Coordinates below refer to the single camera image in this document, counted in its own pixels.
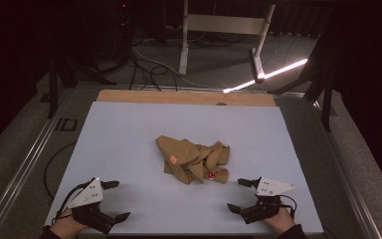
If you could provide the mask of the white metal table frame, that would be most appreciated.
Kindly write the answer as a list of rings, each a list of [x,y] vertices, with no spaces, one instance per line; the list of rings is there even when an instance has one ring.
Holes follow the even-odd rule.
[[[182,48],[179,61],[179,74],[187,74],[188,64],[188,32],[199,31],[209,33],[230,33],[258,35],[259,44],[252,50],[255,76],[257,80],[265,78],[263,63],[261,60],[261,51],[264,46],[271,20],[275,12],[276,5],[270,4],[267,14],[264,18],[246,18],[219,15],[191,14],[189,12],[189,0],[183,1],[183,28],[182,28]]]

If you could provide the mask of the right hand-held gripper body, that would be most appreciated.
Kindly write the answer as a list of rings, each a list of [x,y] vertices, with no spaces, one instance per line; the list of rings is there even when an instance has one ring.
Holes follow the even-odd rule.
[[[294,218],[296,211],[295,201],[292,198],[290,199],[294,206],[282,203],[285,192],[295,189],[293,184],[265,177],[252,180],[258,182],[258,187],[255,188],[257,202],[254,206],[241,209],[240,213],[247,224],[270,218],[276,215],[281,207],[288,208],[291,218]]]

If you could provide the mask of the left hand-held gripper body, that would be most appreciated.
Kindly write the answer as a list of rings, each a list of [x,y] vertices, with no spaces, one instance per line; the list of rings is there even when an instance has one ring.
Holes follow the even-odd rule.
[[[89,226],[103,234],[107,234],[115,223],[110,216],[102,213],[99,205],[103,200],[103,192],[99,178],[93,178],[84,189],[68,205],[72,209],[76,221]]]

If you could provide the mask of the person's right hand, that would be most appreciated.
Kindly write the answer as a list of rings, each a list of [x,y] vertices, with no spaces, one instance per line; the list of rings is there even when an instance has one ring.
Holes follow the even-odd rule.
[[[268,223],[279,235],[287,232],[295,225],[289,212],[283,207],[280,208],[276,215],[267,218],[265,222]]]

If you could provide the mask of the brown pants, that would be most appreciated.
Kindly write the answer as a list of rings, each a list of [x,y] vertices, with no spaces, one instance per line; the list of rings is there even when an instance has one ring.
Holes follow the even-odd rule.
[[[172,174],[187,185],[205,180],[225,184],[229,171],[230,147],[220,141],[212,145],[196,144],[186,138],[181,140],[162,135],[156,145],[164,156],[164,172]]]

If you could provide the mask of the black metal stand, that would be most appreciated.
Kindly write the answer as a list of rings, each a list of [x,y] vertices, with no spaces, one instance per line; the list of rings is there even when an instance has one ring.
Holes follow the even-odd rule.
[[[115,82],[105,79],[98,73],[70,58],[62,57],[51,59],[49,61],[49,119],[56,115],[59,107],[58,78],[61,78],[66,87],[74,88],[78,83],[75,71],[85,74],[102,85],[115,85]]]
[[[271,91],[273,95],[281,95],[297,86],[310,82],[310,86],[304,93],[304,97],[308,101],[314,102],[320,95],[323,95],[321,123],[327,131],[330,131],[329,117],[333,86],[331,65],[338,52],[339,47],[335,40],[327,37],[325,33],[321,34],[307,62],[302,67],[299,76],[295,80],[285,83]]]

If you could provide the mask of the person's left hand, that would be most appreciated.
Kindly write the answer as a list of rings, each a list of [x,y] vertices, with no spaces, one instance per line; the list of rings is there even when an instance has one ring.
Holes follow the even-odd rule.
[[[88,229],[87,225],[74,219],[71,208],[66,208],[61,217],[50,227],[50,231],[60,239],[74,239],[86,229]]]

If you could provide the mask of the metal floor rail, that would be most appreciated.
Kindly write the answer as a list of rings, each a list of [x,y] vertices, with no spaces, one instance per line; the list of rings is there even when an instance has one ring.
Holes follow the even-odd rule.
[[[352,182],[352,175],[348,171],[348,165],[332,135],[329,119],[332,94],[321,93],[320,96],[321,100],[311,100],[311,102],[313,107],[317,110],[316,118],[326,138],[327,145],[333,154],[334,167],[341,186],[345,191],[346,198],[352,208],[352,212],[357,219],[365,239],[382,239],[365,200],[357,186]]]
[[[39,159],[44,147],[46,146],[55,126],[58,117],[67,104],[67,101],[72,97],[72,90],[65,90],[61,97],[57,100],[57,107],[53,116],[47,119],[34,143],[30,147],[28,153],[24,157],[17,171],[7,184],[3,194],[0,196],[0,227],[8,215],[12,205],[16,201],[21,192],[26,180],[33,170],[37,160]]]

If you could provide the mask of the pale blue table mat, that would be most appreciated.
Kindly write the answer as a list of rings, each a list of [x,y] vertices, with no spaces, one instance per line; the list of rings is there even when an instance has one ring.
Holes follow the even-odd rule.
[[[186,185],[165,173],[155,142],[161,135],[228,145],[227,183],[205,180]],[[104,192],[102,212],[130,213],[125,222],[113,226],[112,235],[267,235],[268,225],[247,224],[227,206],[254,205],[254,189],[237,181],[259,177],[293,184],[285,201],[295,201],[296,222],[307,234],[322,230],[277,107],[95,102],[49,213],[56,214],[69,191],[93,177],[119,182]]]

